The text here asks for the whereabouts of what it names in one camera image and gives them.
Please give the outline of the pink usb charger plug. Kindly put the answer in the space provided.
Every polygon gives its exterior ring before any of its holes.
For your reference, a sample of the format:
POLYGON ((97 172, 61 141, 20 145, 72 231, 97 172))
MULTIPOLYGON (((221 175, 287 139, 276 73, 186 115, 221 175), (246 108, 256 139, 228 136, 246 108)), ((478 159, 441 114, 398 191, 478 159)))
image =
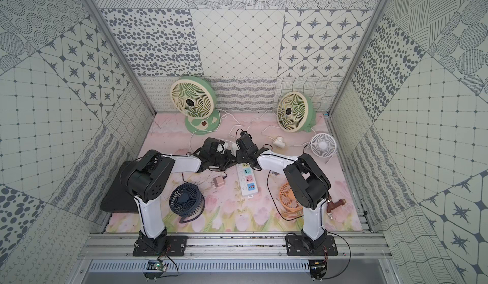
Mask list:
POLYGON ((225 185, 225 179, 224 179, 224 177, 218 176, 218 177, 215 177, 213 179, 213 186, 215 188, 220 188, 220 187, 223 187, 224 185, 225 185))

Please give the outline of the white power strip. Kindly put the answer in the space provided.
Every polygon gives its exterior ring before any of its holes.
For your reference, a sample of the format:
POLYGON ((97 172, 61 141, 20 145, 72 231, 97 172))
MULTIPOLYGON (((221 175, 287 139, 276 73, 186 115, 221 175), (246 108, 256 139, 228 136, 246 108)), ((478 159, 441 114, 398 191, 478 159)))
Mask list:
POLYGON ((259 190, 252 167, 247 163, 237 164, 236 171, 242 196, 253 198, 259 190))

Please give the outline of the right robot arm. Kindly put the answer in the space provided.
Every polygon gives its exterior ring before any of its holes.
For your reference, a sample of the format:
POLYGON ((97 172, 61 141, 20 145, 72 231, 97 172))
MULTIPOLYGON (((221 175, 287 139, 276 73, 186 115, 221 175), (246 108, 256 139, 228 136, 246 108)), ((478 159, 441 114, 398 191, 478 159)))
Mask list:
POLYGON ((303 207, 303 236, 312 242, 326 237, 321 205, 329 198, 330 180, 313 157, 307 153, 285 156, 258 148, 252 136, 242 131, 236 139, 238 163, 247 163, 256 170, 267 170, 284 175, 291 190, 303 207))

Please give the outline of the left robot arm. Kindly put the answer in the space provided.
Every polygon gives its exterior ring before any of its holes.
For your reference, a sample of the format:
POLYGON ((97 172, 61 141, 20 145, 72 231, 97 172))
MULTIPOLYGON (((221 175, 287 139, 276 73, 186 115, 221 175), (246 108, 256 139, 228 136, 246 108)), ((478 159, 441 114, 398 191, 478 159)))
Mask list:
POLYGON ((173 173, 224 172, 237 164, 237 157, 223 141, 208 138, 202 147, 186 155, 164 154, 154 149, 123 165, 120 184, 137 205, 144 237, 155 240, 166 231, 161 216, 160 196, 173 173))

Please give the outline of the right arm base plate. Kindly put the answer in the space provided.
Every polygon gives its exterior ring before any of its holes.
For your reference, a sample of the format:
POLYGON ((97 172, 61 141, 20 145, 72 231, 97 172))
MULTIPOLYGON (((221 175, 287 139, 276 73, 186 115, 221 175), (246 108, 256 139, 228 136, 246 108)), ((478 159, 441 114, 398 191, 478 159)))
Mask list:
POLYGON ((287 234, 285 246, 288 256, 320 256, 325 254, 337 256, 338 250, 335 239, 331 235, 323 235, 318 240, 311 240, 307 236, 287 234))

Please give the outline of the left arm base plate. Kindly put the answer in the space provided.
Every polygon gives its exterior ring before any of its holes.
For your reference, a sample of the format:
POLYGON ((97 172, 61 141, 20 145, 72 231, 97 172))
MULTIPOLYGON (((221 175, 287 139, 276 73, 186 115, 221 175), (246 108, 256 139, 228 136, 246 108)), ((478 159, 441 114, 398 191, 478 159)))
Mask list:
POLYGON ((170 257, 182 257, 186 250, 187 241, 187 236, 163 235, 162 237, 151 239, 139 233, 139 237, 134 244, 133 256, 156 257, 167 254, 170 257))

